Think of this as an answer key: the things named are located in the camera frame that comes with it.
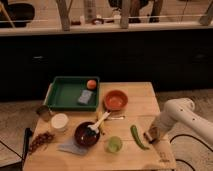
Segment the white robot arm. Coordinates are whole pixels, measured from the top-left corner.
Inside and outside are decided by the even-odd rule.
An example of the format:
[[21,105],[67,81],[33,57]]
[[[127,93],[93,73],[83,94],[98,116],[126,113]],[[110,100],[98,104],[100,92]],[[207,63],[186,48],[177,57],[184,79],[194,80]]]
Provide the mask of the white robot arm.
[[191,128],[209,145],[213,145],[213,123],[194,113],[195,103],[189,98],[171,99],[155,117],[144,137],[152,144],[163,138],[177,122]]

